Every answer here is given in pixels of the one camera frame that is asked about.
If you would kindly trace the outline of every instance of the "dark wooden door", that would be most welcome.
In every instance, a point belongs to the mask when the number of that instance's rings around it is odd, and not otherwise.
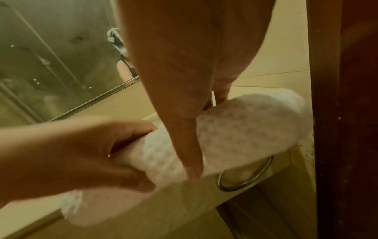
[[[318,237],[378,238],[378,1],[307,8]]]

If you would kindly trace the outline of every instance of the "white fabric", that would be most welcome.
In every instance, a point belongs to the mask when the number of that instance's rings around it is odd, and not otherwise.
[[[312,129],[311,110],[288,89],[244,95],[207,111],[197,119],[204,154],[204,176],[243,166],[285,151]],[[156,191],[186,180],[185,171],[163,125],[116,156],[156,184]],[[87,226],[124,213],[152,194],[127,189],[74,191],[62,212],[73,224]]]

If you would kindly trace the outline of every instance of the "metal ring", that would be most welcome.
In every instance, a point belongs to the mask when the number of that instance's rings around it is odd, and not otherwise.
[[[261,177],[261,175],[263,175],[267,169],[270,167],[270,165],[272,164],[273,162],[273,159],[274,159],[274,156],[271,156],[269,157],[264,165],[254,174],[252,175],[250,178],[248,178],[246,181],[244,181],[243,183],[239,183],[237,185],[233,185],[233,186],[229,186],[229,187],[226,187],[224,185],[222,185],[222,178],[223,178],[223,174],[224,172],[222,172],[219,177],[218,177],[218,182],[217,182],[217,185],[218,185],[218,188],[223,191],[223,192],[233,192],[233,191],[237,191],[239,189],[242,189],[242,188],[245,188],[249,185],[251,185],[252,183],[254,183],[257,179],[259,179]]]

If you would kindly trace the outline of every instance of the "white textured pad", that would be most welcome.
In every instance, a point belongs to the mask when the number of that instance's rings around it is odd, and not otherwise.
[[[197,122],[204,176],[285,151],[312,129],[311,110],[288,89],[229,100],[204,111]],[[146,172],[156,191],[186,179],[163,125],[115,158]],[[87,226],[124,213],[151,195],[115,188],[74,191],[63,201],[62,212],[71,223]]]

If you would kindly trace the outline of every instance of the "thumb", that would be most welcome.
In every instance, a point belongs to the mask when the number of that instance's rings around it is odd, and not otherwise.
[[[133,191],[140,191],[143,193],[152,192],[155,189],[152,183],[144,172],[128,166],[119,166],[111,161],[102,161],[100,167],[95,167],[94,182],[96,187],[125,187]]]
[[[199,179],[204,170],[202,150],[197,138],[196,119],[180,118],[163,122],[178,158],[190,180]]]

